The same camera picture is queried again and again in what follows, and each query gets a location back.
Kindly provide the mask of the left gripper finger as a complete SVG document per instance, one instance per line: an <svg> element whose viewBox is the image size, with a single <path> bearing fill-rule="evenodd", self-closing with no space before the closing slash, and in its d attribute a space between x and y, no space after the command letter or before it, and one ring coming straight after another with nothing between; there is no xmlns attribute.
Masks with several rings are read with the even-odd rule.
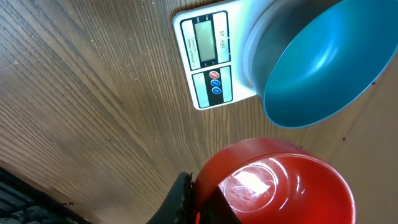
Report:
<svg viewBox="0 0 398 224"><path fill-rule="evenodd" d="M147 224L191 224L193 209L192 174L181 172L158 211Z"/></svg>

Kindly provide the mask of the red scoop blue handle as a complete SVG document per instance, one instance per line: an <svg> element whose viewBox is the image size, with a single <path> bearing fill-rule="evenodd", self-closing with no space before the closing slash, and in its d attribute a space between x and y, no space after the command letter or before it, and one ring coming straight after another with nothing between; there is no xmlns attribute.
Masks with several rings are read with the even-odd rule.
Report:
<svg viewBox="0 0 398 224"><path fill-rule="evenodd" d="M194 223L356 222L342 175L272 138L245 139L217 152L194 181L193 202Z"/></svg>

